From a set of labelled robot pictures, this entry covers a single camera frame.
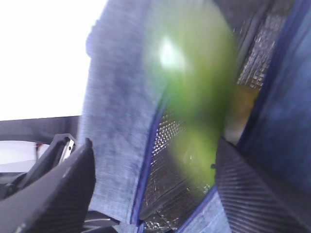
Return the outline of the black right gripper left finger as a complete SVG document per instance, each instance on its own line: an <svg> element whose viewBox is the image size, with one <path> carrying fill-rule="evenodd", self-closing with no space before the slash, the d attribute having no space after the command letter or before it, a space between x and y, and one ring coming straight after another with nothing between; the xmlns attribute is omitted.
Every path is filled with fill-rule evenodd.
<svg viewBox="0 0 311 233"><path fill-rule="evenodd" d="M90 139L50 172L0 202L2 233L80 233L95 186Z"/></svg>

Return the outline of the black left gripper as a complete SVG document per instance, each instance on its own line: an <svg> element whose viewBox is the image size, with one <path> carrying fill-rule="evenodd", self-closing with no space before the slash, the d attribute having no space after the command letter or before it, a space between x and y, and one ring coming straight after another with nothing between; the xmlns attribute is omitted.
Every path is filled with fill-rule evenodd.
<svg viewBox="0 0 311 233"><path fill-rule="evenodd" d="M75 138L69 134L57 134L43 155L27 172L1 172L0 193L14 194L51 171L67 159L75 149Z"/></svg>

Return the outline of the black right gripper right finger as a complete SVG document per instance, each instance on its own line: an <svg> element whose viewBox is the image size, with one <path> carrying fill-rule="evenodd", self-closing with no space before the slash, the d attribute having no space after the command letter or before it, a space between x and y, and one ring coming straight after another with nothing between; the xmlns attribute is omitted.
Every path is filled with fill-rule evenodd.
<svg viewBox="0 0 311 233"><path fill-rule="evenodd" d="M224 138L215 182L234 233L309 233L311 196L273 177Z"/></svg>

